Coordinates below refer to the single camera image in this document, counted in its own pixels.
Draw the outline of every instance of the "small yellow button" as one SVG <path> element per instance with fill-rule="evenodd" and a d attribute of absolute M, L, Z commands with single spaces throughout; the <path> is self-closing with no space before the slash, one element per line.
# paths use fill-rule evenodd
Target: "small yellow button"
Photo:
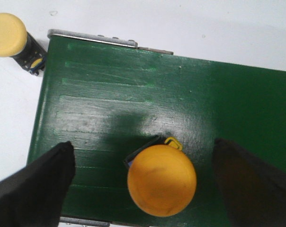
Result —
<path fill-rule="evenodd" d="M 0 13 L 0 57 L 10 57 L 21 52 L 27 42 L 23 22 L 9 13 Z"/>
<path fill-rule="evenodd" d="M 181 212 L 190 203 L 196 191 L 197 176 L 182 151 L 169 145 L 154 145 L 135 157 L 127 184 L 140 209 L 167 217 Z"/>

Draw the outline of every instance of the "green board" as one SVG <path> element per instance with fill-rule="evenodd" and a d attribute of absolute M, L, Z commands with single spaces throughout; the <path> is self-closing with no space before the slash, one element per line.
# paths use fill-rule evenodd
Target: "green board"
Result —
<path fill-rule="evenodd" d="M 197 172 L 194 199 L 168 218 L 136 207 L 123 164 L 156 134 L 176 137 Z M 76 176 L 64 216 L 229 226 L 211 169 L 217 137 L 286 172 L 286 72 L 51 37 L 28 162 L 72 142 Z"/>

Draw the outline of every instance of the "yellow round cap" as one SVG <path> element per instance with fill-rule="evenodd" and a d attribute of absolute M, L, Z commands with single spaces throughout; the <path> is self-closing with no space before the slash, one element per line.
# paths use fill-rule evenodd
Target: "yellow round cap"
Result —
<path fill-rule="evenodd" d="M 23 22 L 9 13 L 0 13 L 0 57 L 10 57 L 21 52 L 27 42 Z"/>
<path fill-rule="evenodd" d="M 128 190 L 135 204 L 148 214 L 167 217 L 182 211 L 192 200 L 197 176 L 180 150 L 154 145 L 141 151 L 129 168 Z"/>

